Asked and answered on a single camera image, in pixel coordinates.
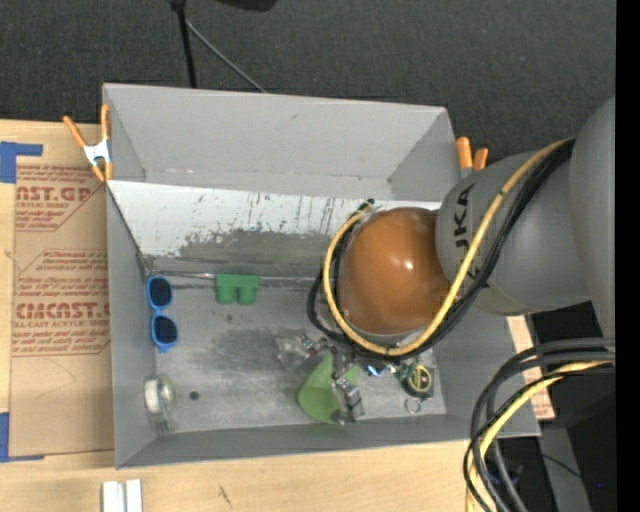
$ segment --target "green block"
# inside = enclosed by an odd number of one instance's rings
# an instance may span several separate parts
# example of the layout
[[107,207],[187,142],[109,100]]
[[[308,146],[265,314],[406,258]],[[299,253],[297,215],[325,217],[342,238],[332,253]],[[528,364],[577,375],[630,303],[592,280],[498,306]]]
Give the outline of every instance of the green block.
[[231,304],[236,296],[238,304],[248,306],[256,301],[260,278],[253,275],[218,274],[216,276],[216,300],[220,304]]

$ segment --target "black cable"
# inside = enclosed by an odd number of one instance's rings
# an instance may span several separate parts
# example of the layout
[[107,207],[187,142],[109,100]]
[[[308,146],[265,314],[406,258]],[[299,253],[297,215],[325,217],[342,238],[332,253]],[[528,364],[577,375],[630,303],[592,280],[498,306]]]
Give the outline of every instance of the black cable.
[[589,480],[587,478],[585,478],[584,476],[582,476],[578,471],[576,471],[575,469],[571,468],[570,466],[568,466],[567,464],[565,464],[564,462],[562,462],[559,459],[556,459],[555,457],[552,457],[551,455],[548,455],[542,451],[537,451],[537,450],[531,450],[528,448],[523,448],[521,446],[511,446],[510,449],[516,450],[516,451],[520,451],[520,452],[525,452],[525,453],[530,453],[532,455],[540,455],[543,459],[547,459],[551,462],[553,462],[554,464],[556,464],[558,467],[564,469],[567,473],[572,474],[573,476],[575,476],[576,478],[579,478],[580,480],[582,480],[583,483],[585,483],[586,485],[593,487],[594,489],[597,489],[598,492],[615,492],[611,489],[604,489],[602,487],[600,487],[600,485],[596,482],[594,482],[593,480]]
[[[563,340],[562,342],[553,342],[549,347],[546,347],[546,350],[540,350],[544,345],[538,347],[538,352],[553,352],[558,350],[560,347],[571,347],[571,348],[601,348],[602,346],[611,345],[613,342],[611,340],[605,339],[588,339],[588,340]],[[529,356],[534,352],[534,349],[530,349],[527,351]],[[615,355],[610,352],[562,352],[557,354],[541,354],[536,359],[529,361],[522,361],[523,354],[517,354],[513,358],[511,358],[507,363],[503,365],[503,367],[496,373],[492,381],[489,385],[483,390],[476,405],[474,407],[474,411],[471,418],[471,434],[472,437],[475,437],[475,433],[478,430],[478,425],[480,423],[480,415],[482,411],[482,406],[485,402],[489,401],[492,406],[490,411],[493,409],[493,403],[495,401],[495,394],[497,392],[498,387],[506,380],[508,380],[513,375],[525,371],[529,368],[533,368],[536,366],[543,366],[549,364],[560,364],[567,363],[571,361],[590,361],[590,360],[615,360]],[[487,422],[490,421],[490,418],[495,418],[499,416],[499,414],[488,414]],[[481,458],[480,455],[480,447],[479,444],[477,446],[471,445],[472,450],[474,452],[474,457],[476,460]],[[500,510],[509,510],[504,501],[498,495],[495,487],[491,482],[490,475],[486,470],[486,466],[484,463],[480,461],[476,464],[478,466],[478,474],[481,476],[483,483],[487,487],[491,497],[494,499]],[[510,479],[505,480],[505,487],[509,488],[509,484],[511,484]],[[511,490],[517,495],[517,491],[511,484]]]
[[[371,206],[374,204],[374,199],[367,199],[364,203],[362,203],[358,209],[356,210],[356,212],[352,213],[349,218],[353,217],[357,212],[362,211],[364,208]],[[333,263],[335,265],[335,268],[339,268],[340,265],[340,259],[342,258],[342,254],[344,253],[344,250],[346,249],[347,246],[347,242],[349,239],[349,235],[353,232],[353,230],[355,229],[356,225],[354,224],[353,226],[351,226],[351,228],[349,228],[344,236],[342,237],[342,239],[340,240],[340,242],[338,243],[338,245],[336,246],[336,250],[333,252]],[[339,303],[338,303],[338,290],[337,290],[337,278],[334,279],[334,285],[333,285],[333,296],[336,298],[336,305],[338,307]],[[336,332],[333,331],[331,329],[326,328],[322,322],[320,322],[320,318],[318,316],[318,312],[316,310],[316,300],[318,297],[318,291],[320,290],[320,287],[322,285],[322,268],[320,269],[320,271],[318,272],[318,275],[316,276],[315,280],[313,281],[313,284],[311,285],[311,288],[309,290],[309,294],[307,295],[307,317],[309,318],[309,321],[319,330],[321,330],[323,333],[325,333],[329,338],[333,339],[333,340],[337,340],[337,341],[341,341],[343,343],[349,343],[350,340],[349,338],[343,334],[342,332]],[[365,355],[362,352],[359,352],[356,346],[352,347],[356,353],[360,354],[360,355]]]
[[[578,356],[591,356],[593,353],[580,354],[576,352],[566,352],[567,350],[576,350],[576,349],[590,349],[590,348],[602,348],[603,346],[611,345],[613,342],[611,340],[604,339],[579,339],[579,340],[561,340],[557,342],[548,343],[545,345],[540,345],[526,351],[523,351],[519,354],[516,354],[514,357],[509,359],[506,363],[502,365],[502,367],[496,372],[495,376],[491,380],[491,382],[485,387],[485,389],[480,394],[476,405],[474,407],[472,418],[471,418],[471,435],[474,436],[474,433],[478,430],[478,426],[480,423],[480,415],[482,411],[482,407],[484,403],[488,400],[488,398],[492,395],[495,395],[498,387],[508,380],[513,375],[520,373],[521,371],[525,371],[529,368],[533,368],[536,366],[541,366],[544,364],[549,364],[552,362],[565,362],[566,360],[576,360]],[[564,352],[560,354],[552,354],[552,352],[556,352],[562,350]],[[537,356],[533,360],[525,361],[525,359]]]
[[193,24],[189,21],[185,21],[186,27],[191,30],[194,36],[196,36],[202,44],[204,44],[211,52],[218,57],[222,62],[224,62],[227,66],[229,66],[238,76],[242,77],[244,80],[249,82],[253,87],[259,90],[262,93],[266,93],[267,91],[262,88],[253,78],[247,75],[244,71],[242,71],[238,66],[236,66],[231,60],[225,57],[220,50],[218,50],[215,46],[213,46],[199,31]]
[[[599,369],[598,368],[593,368],[590,369],[590,373],[596,373]],[[490,418],[493,416],[494,414],[494,409],[495,409],[495,399],[496,399],[496,395],[495,393],[490,395],[488,400],[487,400],[487,406],[486,406],[486,417]],[[520,497],[520,494],[518,493],[518,491],[516,490],[515,486],[513,485],[513,483],[511,482],[511,479],[509,478],[509,472],[507,470],[506,467],[506,463],[504,460],[504,456],[502,455],[502,449],[499,446],[498,442],[494,442],[491,445],[491,456],[493,458],[494,463],[496,464],[496,467],[498,469],[498,473],[500,474],[500,476],[502,477],[502,480],[504,482],[504,486],[505,486],[505,490],[507,492],[507,494],[509,495],[509,498],[512,500],[513,504],[515,505],[516,509],[519,512],[527,512],[527,507],[526,505],[523,503],[522,498]]]
[[[493,415],[495,395],[497,392],[497,388],[502,384],[502,382],[504,382],[506,379],[511,377],[512,374],[515,373],[515,370],[517,368],[521,368],[522,361],[524,361],[528,357],[531,357],[533,355],[537,355],[537,356],[542,355],[543,359],[541,359],[539,362],[536,360],[534,360],[533,362],[530,362],[530,364],[533,364],[533,366],[539,366],[539,365],[544,365],[545,362],[548,361],[548,359],[544,359],[544,354],[547,354],[547,353],[551,353],[555,351],[566,351],[568,349],[576,350],[576,349],[585,349],[585,348],[603,348],[605,346],[613,346],[613,344],[614,342],[612,340],[606,340],[603,338],[560,340],[560,341],[551,342],[543,345],[538,345],[537,347],[534,347],[527,351],[516,354],[516,356],[512,357],[500,368],[500,370],[498,370],[498,372],[494,376],[492,383],[489,386],[487,386],[487,388],[485,388],[485,391],[483,391],[480,398],[478,399],[478,404],[476,405],[477,416],[475,415],[476,409],[474,409],[474,416],[472,417],[472,432],[475,428],[477,428],[477,424],[479,423],[479,414],[480,414],[479,405],[481,405],[483,401],[487,402],[486,417],[490,418]],[[506,464],[504,462],[502,452],[500,451],[500,448],[497,445],[497,443],[495,443],[492,446],[491,455],[493,456],[494,462],[496,463],[496,466],[498,468],[498,472],[500,473],[500,476],[504,481],[505,489],[509,494],[509,496],[511,497],[511,499],[513,500],[514,505],[520,512],[526,511],[526,506],[524,505],[524,503],[522,503],[520,495],[518,494],[517,490],[513,486],[511,479],[508,478]]]
[[191,85],[192,89],[197,89],[198,84],[196,81],[196,70],[193,64],[193,54],[191,53],[189,32],[187,31],[187,18],[184,14],[187,0],[169,0],[169,3],[178,16],[180,35],[182,36],[182,46],[184,47],[184,56],[185,60],[187,61],[187,72],[189,73],[189,84]]
[[[615,360],[615,354],[612,354],[610,352],[604,352],[604,353],[593,353],[593,352],[587,352],[587,353],[567,353],[567,354],[552,354],[550,356],[545,356],[546,358],[549,359],[549,364],[553,364],[553,363],[561,363],[561,362],[567,362],[567,361],[589,361],[589,360],[609,360],[611,362],[613,362]],[[469,460],[469,456],[471,453],[473,453],[474,459],[475,459],[475,465],[476,465],[476,470],[478,472],[478,475],[480,476],[480,478],[482,479],[485,487],[487,488],[487,491],[489,492],[489,494],[491,495],[491,498],[494,500],[494,502],[496,503],[496,505],[498,506],[498,508],[503,511],[503,512],[509,512],[509,507],[504,503],[504,501],[501,499],[501,497],[498,495],[497,491],[495,490],[492,482],[491,482],[491,475],[489,474],[484,461],[482,460],[482,456],[480,453],[480,440],[482,438],[482,436],[486,433],[486,431],[489,429],[489,427],[495,423],[495,421],[501,417],[505,411],[515,402],[515,400],[517,400],[519,397],[521,397],[528,389],[532,388],[533,386],[536,386],[538,383],[542,382],[542,381],[546,381],[546,380],[550,380],[550,379],[554,379],[557,377],[564,377],[564,376],[573,376],[573,375],[581,375],[582,373],[578,373],[578,372],[558,372],[555,374],[549,374],[549,375],[545,375],[542,378],[536,380],[535,382],[532,382],[530,384],[527,384],[526,386],[524,386],[523,388],[521,388],[517,393],[513,394],[500,408],[497,412],[495,412],[491,418],[487,418],[487,421],[484,423],[484,425],[482,427],[480,427],[475,433],[472,432],[472,440],[469,443],[469,447],[467,448],[467,451],[465,452],[465,456],[464,456],[464,463],[463,463],[463,473],[464,473],[464,478],[465,478],[465,482],[467,483],[467,487],[469,488],[470,492],[473,494],[474,498],[478,501],[478,503],[480,504],[480,506],[484,509],[484,510],[490,510],[489,507],[487,506],[486,502],[482,499],[482,497],[480,496],[480,494],[478,493],[475,484],[471,481],[471,477],[469,474],[469,470],[468,470],[468,460]]]

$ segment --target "black floor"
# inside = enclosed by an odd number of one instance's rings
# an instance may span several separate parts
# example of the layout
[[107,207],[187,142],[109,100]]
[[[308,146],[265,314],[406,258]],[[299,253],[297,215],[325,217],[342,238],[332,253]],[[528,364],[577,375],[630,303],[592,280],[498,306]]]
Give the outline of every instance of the black floor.
[[[267,91],[446,106],[490,161],[575,135],[615,93],[615,0],[234,3],[252,1],[192,0],[187,18]],[[201,88],[253,90],[192,47]],[[95,122],[104,82],[188,86],[167,0],[0,2],[0,118]],[[541,336],[576,337],[589,318],[570,316],[539,322]]]

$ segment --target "clear plastic object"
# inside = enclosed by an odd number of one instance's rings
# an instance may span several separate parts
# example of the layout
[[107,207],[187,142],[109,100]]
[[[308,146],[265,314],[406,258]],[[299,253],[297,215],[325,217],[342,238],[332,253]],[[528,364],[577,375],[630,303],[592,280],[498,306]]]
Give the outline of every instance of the clear plastic object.
[[176,429],[171,409],[176,400],[173,381],[161,373],[148,377],[144,382],[144,404],[151,428],[157,434],[167,434]]
[[305,333],[294,337],[276,338],[278,344],[278,361],[286,369],[294,369],[321,350],[327,348],[326,340],[314,341]]

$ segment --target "gray box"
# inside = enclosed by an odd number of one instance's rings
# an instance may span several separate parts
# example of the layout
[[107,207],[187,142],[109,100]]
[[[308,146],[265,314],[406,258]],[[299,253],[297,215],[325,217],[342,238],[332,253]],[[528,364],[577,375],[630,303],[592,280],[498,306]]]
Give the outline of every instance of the gray box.
[[[306,297],[364,199],[434,210],[457,182],[445,109],[110,84],[103,94],[117,467],[469,437],[476,397],[514,353],[504,318],[471,311],[425,354],[436,392],[413,416],[392,376],[362,371],[362,420],[318,423],[296,396],[320,359],[297,369],[277,359],[277,339],[319,336]],[[150,337],[149,272],[175,290],[179,341],[163,354]],[[260,276],[256,302],[217,303],[218,273]],[[154,431],[144,403],[158,373],[176,388],[170,434]],[[510,384],[522,380],[505,393]],[[537,433],[526,407],[504,435]]]

